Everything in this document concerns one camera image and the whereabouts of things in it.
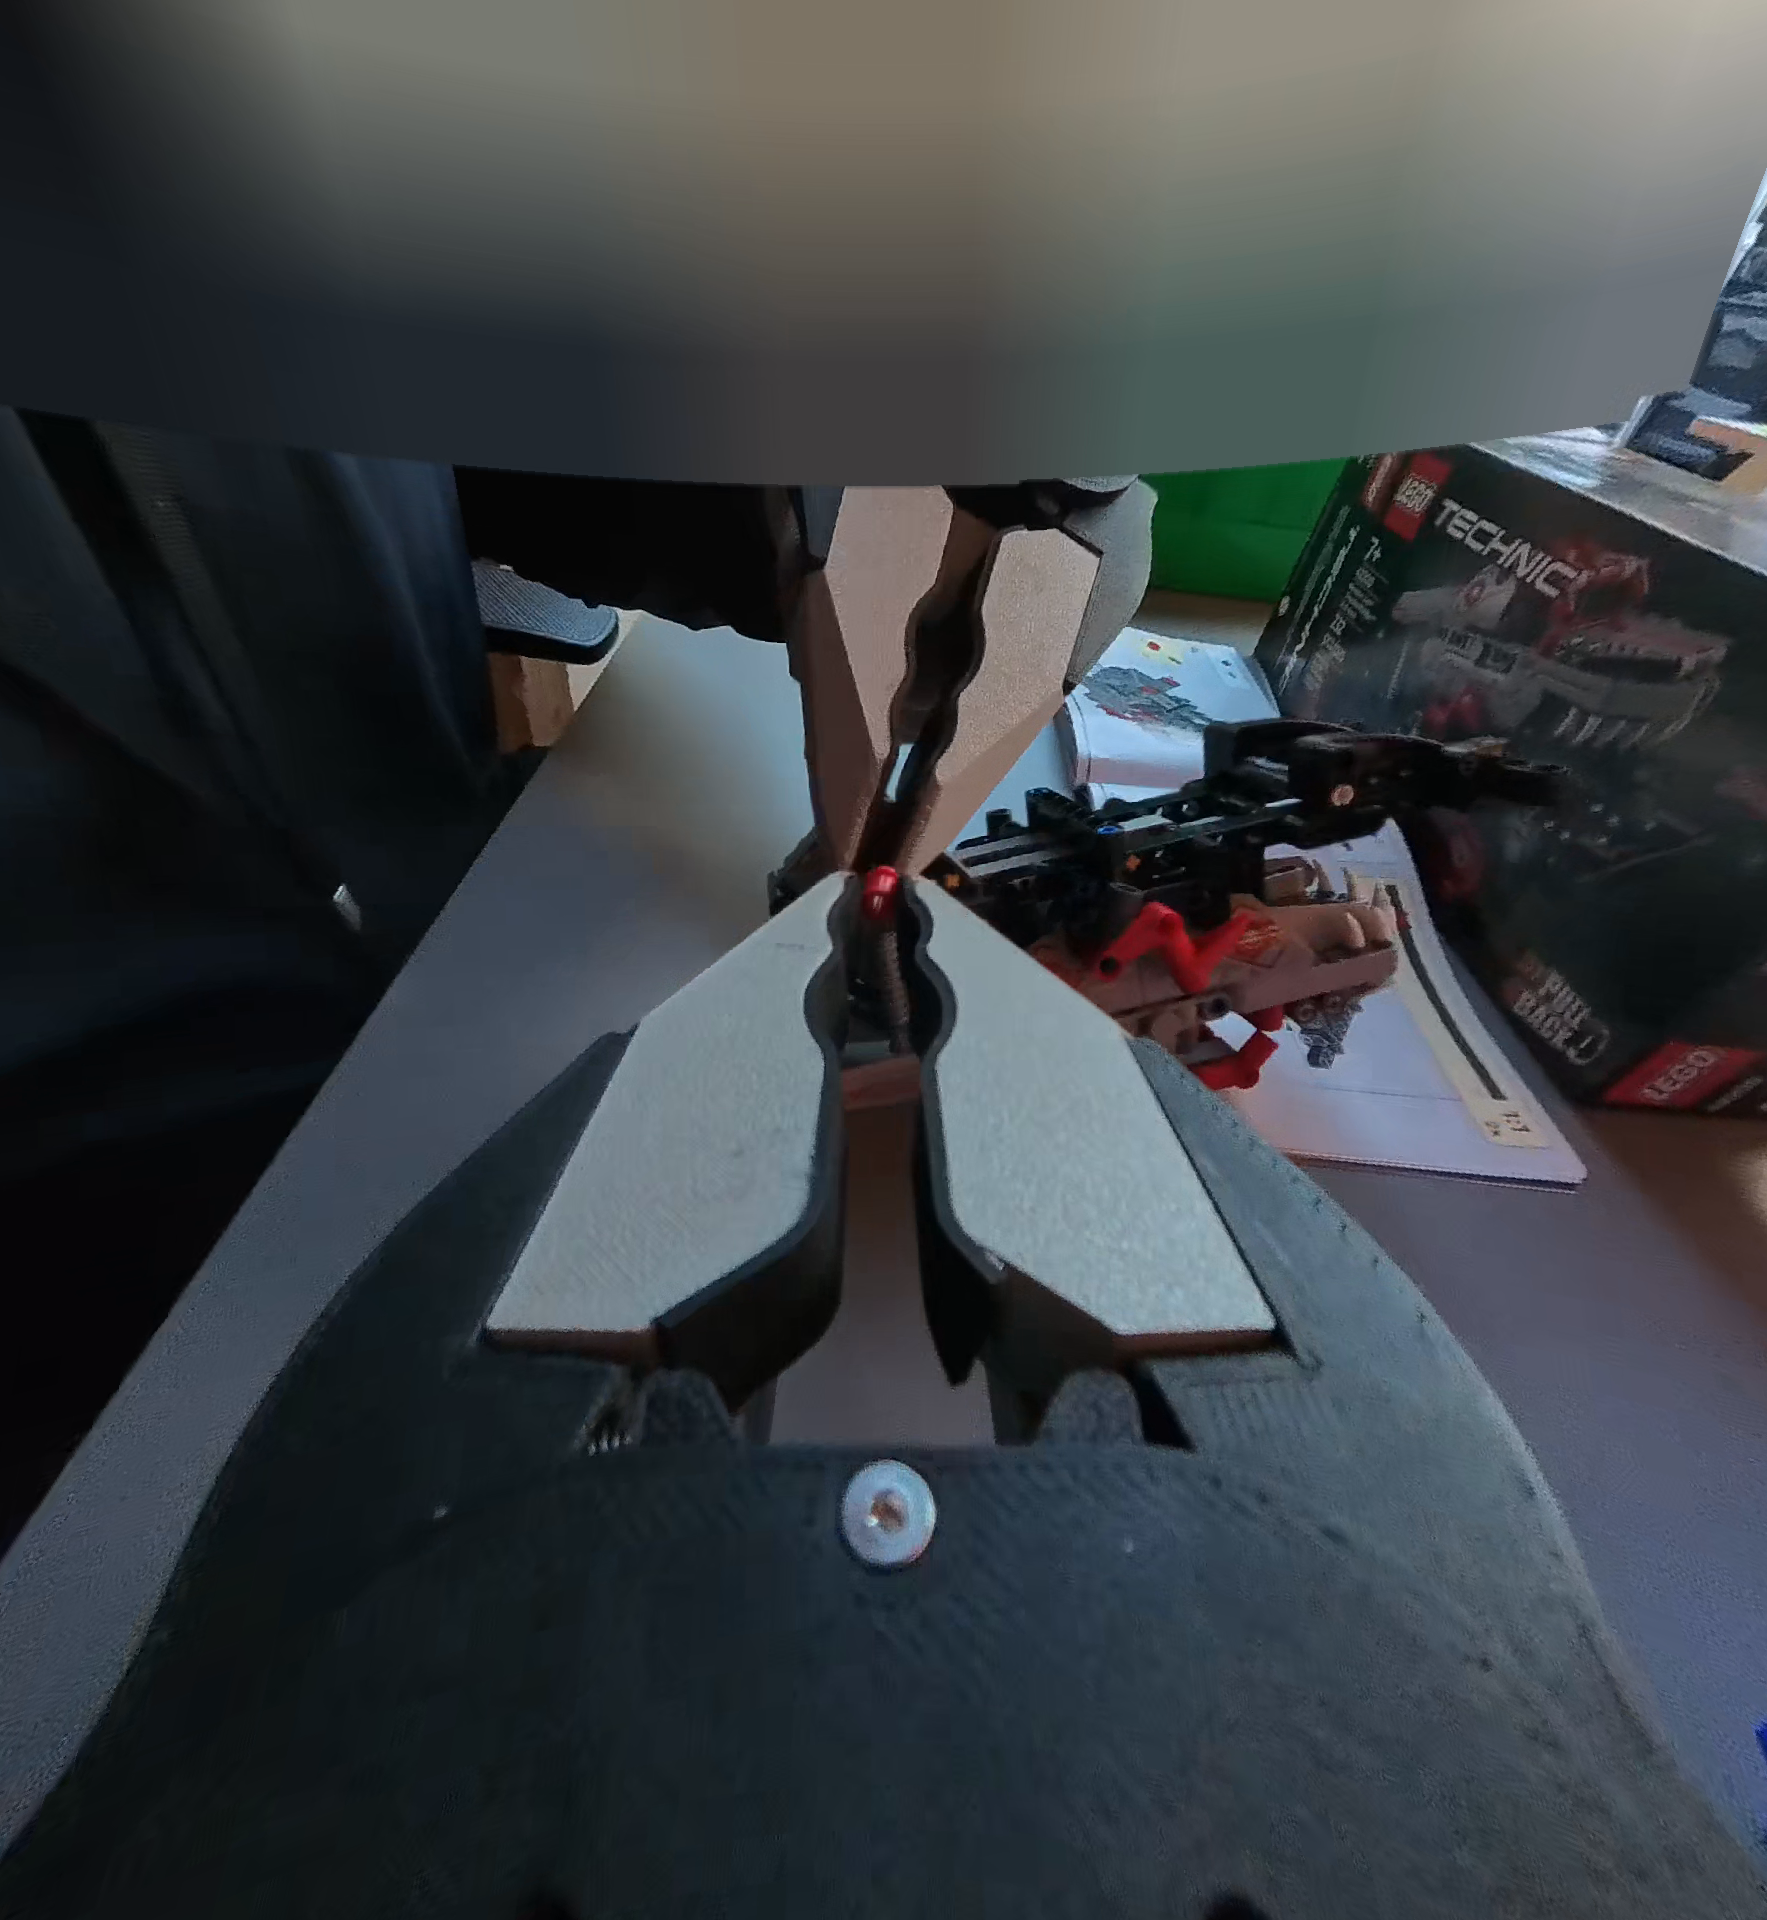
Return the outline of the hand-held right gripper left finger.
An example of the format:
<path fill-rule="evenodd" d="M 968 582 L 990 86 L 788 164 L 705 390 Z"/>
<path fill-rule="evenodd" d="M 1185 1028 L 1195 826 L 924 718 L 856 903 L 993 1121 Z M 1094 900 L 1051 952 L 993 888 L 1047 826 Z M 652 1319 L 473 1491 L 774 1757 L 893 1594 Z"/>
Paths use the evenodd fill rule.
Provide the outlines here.
<path fill-rule="evenodd" d="M 487 1313 L 494 1347 L 707 1377 L 749 1406 L 844 1287 L 856 879 L 832 873 L 631 1033 Z"/>

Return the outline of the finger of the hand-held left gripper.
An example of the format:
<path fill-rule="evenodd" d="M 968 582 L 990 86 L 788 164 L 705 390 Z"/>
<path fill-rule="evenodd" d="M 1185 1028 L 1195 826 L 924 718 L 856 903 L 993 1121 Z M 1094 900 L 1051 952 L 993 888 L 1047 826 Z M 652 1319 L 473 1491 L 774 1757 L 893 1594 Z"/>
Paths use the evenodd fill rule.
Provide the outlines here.
<path fill-rule="evenodd" d="M 799 689 L 814 830 L 830 872 L 856 869 L 897 760 L 895 710 L 913 622 L 951 538 L 943 490 L 848 490 L 827 558 L 802 588 Z"/>
<path fill-rule="evenodd" d="M 1099 556 L 1064 529 L 992 543 L 939 648 L 936 693 L 893 827 L 893 866 L 922 873 L 965 832 L 1064 705 Z"/>

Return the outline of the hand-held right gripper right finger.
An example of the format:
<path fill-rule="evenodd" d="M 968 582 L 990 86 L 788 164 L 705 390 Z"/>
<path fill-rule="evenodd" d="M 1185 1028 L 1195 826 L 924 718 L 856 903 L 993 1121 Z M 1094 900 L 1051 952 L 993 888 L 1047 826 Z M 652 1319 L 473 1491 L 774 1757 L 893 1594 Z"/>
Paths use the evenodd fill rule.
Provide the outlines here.
<path fill-rule="evenodd" d="M 944 1377 L 1053 1390 L 1276 1347 L 1149 1057 L 936 885 L 906 900 L 920 1292 Z"/>

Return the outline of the black grey lego truck model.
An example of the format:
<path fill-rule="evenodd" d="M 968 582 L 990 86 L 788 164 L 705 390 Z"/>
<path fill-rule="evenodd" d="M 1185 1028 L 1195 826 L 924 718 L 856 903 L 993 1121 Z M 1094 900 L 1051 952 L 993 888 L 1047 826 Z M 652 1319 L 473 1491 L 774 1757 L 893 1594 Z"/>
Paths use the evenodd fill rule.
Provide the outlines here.
<path fill-rule="evenodd" d="M 1201 779 L 1101 807 L 1030 791 L 920 877 L 1208 1089 L 1246 1091 L 1286 1022 L 1334 1055 L 1396 971 L 1389 890 L 1342 893 L 1315 851 L 1432 809 L 1552 807 L 1561 786 L 1495 740 L 1209 726 Z M 886 862 L 899 801 L 881 793 L 864 868 Z"/>

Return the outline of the person's left forearm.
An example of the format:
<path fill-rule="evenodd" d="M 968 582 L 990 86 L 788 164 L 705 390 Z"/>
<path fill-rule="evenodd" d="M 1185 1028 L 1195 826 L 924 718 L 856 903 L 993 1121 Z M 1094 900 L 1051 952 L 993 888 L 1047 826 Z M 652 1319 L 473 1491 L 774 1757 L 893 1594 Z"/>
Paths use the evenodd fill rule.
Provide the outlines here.
<path fill-rule="evenodd" d="M 470 552 L 593 608 L 787 642 L 804 574 L 793 496 L 454 468 Z"/>

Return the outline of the black toy set box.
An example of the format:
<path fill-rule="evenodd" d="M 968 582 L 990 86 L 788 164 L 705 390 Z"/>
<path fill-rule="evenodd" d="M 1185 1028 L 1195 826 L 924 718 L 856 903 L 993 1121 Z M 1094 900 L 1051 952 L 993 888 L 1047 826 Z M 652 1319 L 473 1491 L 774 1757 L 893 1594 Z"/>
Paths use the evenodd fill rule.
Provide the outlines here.
<path fill-rule="evenodd" d="M 1570 1098 L 1767 1121 L 1767 502 L 1576 436 L 1353 458 L 1256 661 L 1560 767 L 1415 830 L 1438 925 Z"/>

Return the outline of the green plastic bin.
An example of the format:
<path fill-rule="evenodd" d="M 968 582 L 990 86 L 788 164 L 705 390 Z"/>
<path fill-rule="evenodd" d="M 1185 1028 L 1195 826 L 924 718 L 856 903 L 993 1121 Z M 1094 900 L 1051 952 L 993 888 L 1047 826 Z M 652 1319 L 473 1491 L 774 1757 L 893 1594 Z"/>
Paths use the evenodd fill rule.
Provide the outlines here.
<path fill-rule="evenodd" d="M 1149 475 L 1150 588 L 1273 606 L 1347 466 L 1334 458 Z"/>

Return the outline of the open instruction booklet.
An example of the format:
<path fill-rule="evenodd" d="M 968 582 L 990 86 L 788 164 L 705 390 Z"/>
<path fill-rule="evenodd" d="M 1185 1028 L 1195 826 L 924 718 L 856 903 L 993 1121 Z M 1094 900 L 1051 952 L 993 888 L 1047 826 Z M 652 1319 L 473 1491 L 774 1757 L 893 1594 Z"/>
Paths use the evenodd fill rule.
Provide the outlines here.
<path fill-rule="evenodd" d="M 1149 801 L 1203 777 L 1209 724 L 1275 718 L 1271 686 L 1237 648 L 1127 627 L 1059 718 L 1065 786 L 1094 807 Z M 1389 890 L 1396 971 L 1334 1055 L 1286 1022 L 1256 1088 L 1235 1091 L 1240 1113 L 1300 1163 L 1581 1188 L 1587 1166 L 1456 980 L 1398 826 L 1314 858 L 1342 893 Z"/>

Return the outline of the black office chair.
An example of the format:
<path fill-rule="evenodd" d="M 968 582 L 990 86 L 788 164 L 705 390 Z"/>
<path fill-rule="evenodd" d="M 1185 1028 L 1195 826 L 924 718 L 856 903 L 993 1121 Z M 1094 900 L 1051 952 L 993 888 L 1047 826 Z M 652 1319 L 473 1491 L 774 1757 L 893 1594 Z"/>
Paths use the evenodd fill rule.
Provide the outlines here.
<path fill-rule="evenodd" d="M 624 636 L 619 610 L 525 581 L 511 566 L 474 561 L 473 585 L 494 656 L 593 667 L 608 661 Z"/>

